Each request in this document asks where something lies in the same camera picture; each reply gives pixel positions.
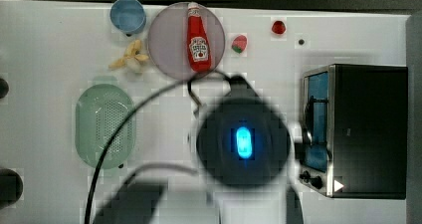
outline green colander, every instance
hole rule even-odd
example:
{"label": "green colander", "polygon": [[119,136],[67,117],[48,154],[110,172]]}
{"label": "green colander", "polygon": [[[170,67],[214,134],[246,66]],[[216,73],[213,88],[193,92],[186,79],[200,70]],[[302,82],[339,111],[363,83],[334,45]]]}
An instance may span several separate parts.
{"label": "green colander", "polygon": [[[96,84],[79,98],[76,107],[76,147],[81,159],[96,167],[106,142],[124,117],[133,109],[133,101],[119,87]],[[102,168],[110,169],[123,164],[134,147],[135,117],[120,131],[105,156]]]}

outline oven window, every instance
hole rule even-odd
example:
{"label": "oven window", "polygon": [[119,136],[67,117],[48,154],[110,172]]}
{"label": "oven window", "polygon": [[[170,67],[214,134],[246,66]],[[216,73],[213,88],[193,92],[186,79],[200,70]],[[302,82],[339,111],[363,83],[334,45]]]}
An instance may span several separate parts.
{"label": "oven window", "polygon": [[326,172],[327,153],[325,145],[307,146],[305,165],[313,169]]}
{"label": "oven window", "polygon": [[[321,73],[309,77],[308,97],[316,100],[328,99],[328,73]],[[327,153],[326,153],[326,121],[327,104],[313,103],[313,129],[312,145],[305,150],[305,165],[319,171],[326,172]]]}

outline blue light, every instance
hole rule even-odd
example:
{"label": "blue light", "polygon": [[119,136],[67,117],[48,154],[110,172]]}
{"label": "blue light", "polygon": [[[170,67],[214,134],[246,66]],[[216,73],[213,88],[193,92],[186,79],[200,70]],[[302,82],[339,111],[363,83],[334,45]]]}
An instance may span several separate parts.
{"label": "blue light", "polygon": [[252,155],[251,133],[245,127],[239,127],[236,131],[236,146],[240,157],[249,158]]}

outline black wire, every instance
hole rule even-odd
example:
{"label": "black wire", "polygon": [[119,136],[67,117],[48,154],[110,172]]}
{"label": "black wire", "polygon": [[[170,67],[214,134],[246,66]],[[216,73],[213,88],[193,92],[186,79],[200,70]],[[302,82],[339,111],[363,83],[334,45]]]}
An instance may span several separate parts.
{"label": "black wire", "polygon": [[170,170],[175,170],[179,172],[184,172],[191,176],[198,174],[198,171],[195,168],[186,167],[186,166],[175,164],[175,163],[152,162],[152,163],[146,163],[139,166],[135,171],[132,172],[132,174],[126,179],[126,181],[123,184],[128,185],[136,177],[136,175],[139,172],[146,171],[149,169],[170,169]]}
{"label": "black wire", "polygon": [[[91,182],[91,188],[90,188],[90,193],[88,195],[88,200],[87,200],[87,208],[85,211],[85,224],[90,224],[90,219],[91,219],[91,210],[93,207],[93,199],[94,199],[94,193],[96,192],[96,187],[97,187],[97,180],[99,179],[99,175],[100,175],[100,170],[101,167],[103,165],[103,162],[106,158],[106,153],[108,151],[108,149],[111,147],[112,142],[115,140],[115,138],[117,137],[118,133],[123,129],[124,125],[133,117],[134,114],[136,114],[142,107],[144,107],[146,104],[148,104],[149,102],[151,102],[152,100],[154,100],[155,98],[161,96],[162,94],[171,91],[185,83],[191,84],[193,81],[197,81],[200,80],[206,76],[208,76],[210,73],[216,72],[218,74],[223,74],[222,72],[219,71],[209,71],[206,73],[197,73],[195,74],[192,78],[190,78],[187,81],[178,81],[173,83],[172,85],[169,85],[165,88],[162,88],[160,90],[158,90],[157,92],[155,92],[154,94],[152,94],[151,96],[149,96],[146,100],[144,100],[143,102],[139,103],[133,110],[131,110],[127,116],[124,118],[124,120],[118,125],[117,129],[113,132],[112,136],[110,137],[110,139],[108,140],[108,142],[105,145],[105,148],[102,152],[102,155],[100,156],[99,162],[97,163],[96,166],[96,170],[94,172],[94,176],[93,176],[93,180]],[[229,79],[229,77],[227,77],[225,74],[223,74],[224,79]]]}
{"label": "black wire", "polygon": [[[220,72],[218,70],[214,70],[214,73],[219,74],[220,76],[222,76],[223,79],[224,79],[224,81],[227,81],[227,82],[230,81],[230,78],[225,73]],[[196,105],[197,105],[198,108],[200,108],[200,107],[202,107],[202,103],[199,100],[198,96],[196,96],[196,94],[193,93],[193,91],[192,91],[192,83],[193,82],[195,82],[195,81],[189,81],[187,83],[187,92],[189,93],[189,96],[192,99],[192,101],[196,103]]]}

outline small red object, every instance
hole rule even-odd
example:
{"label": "small red object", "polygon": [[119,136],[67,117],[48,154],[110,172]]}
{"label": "small red object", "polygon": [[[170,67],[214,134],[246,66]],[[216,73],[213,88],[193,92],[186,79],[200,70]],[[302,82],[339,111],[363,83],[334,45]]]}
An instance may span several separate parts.
{"label": "small red object", "polygon": [[210,47],[197,3],[188,5],[187,27],[186,45],[190,67],[195,72],[208,71],[211,68]]}
{"label": "small red object", "polygon": [[271,29],[275,34],[282,35],[286,32],[286,25],[282,21],[276,21],[273,24],[273,28]]}
{"label": "small red object", "polygon": [[236,37],[235,40],[233,41],[232,49],[233,51],[237,53],[242,53],[243,51],[245,51],[247,44],[248,44],[248,39],[245,36],[240,35]]}

